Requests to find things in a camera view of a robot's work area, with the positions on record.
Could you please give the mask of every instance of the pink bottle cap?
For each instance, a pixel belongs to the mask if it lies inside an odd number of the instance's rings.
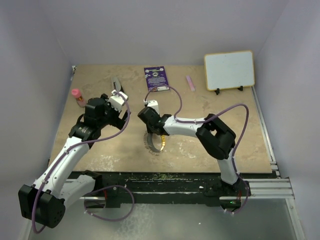
[[[76,99],[81,97],[81,92],[78,88],[74,88],[71,90],[72,96],[74,96]]]

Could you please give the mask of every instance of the bottle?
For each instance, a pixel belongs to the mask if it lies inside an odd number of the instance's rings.
[[[75,98],[78,105],[84,108],[87,104],[87,101],[82,97],[81,91],[78,88],[74,88],[71,90],[71,94]]]

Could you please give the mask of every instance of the beige table surface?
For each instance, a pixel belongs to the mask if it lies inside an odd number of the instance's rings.
[[[125,93],[129,96],[131,118],[127,129],[111,140],[98,142],[79,161],[75,171],[120,171],[120,172],[219,172],[217,160],[202,147],[199,140],[189,136],[167,136],[164,151],[154,155],[144,145],[146,126],[137,117],[144,108],[143,98],[147,91],[144,67],[147,65],[79,65],[75,71],[71,88],[79,88],[86,99],[100,97],[112,90],[111,78],[117,76]],[[260,119],[252,90],[246,87],[222,90],[219,95],[206,89],[204,66],[165,66],[169,84],[176,88],[183,101],[179,117],[201,118],[216,114],[236,104],[248,105],[249,122],[244,137],[235,154],[238,169],[243,173],[270,173],[271,166],[262,135]],[[186,81],[190,75],[196,87],[191,92]],[[173,90],[153,92],[149,100],[157,100],[160,114],[174,114],[179,108],[179,98]],[[68,133],[75,125],[84,108],[78,107],[69,94],[53,146],[51,161],[62,149]],[[220,118],[240,135],[246,111],[236,107]],[[106,126],[101,138],[115,134],[118,129]]]

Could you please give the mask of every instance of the gray wall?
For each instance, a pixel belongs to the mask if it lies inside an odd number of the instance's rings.
[[[320,239],[320,1],[291,0],[256,59],[274,154],[309,240]]]
[[[72,64],[202,65],[258,53],[288,0],[41,0]]]
[[[71,64],[37,0],[0,2],[0,232],[22,229],[18,190],[46,168]]]

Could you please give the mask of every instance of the purple box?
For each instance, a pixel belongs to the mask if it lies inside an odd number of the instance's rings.
[[[144,76],[149,91],[154,87],[156,88],[154,88],[152,92],[169,90],[169,87],[161,86],[169,85],[164,66],[145,67]]]

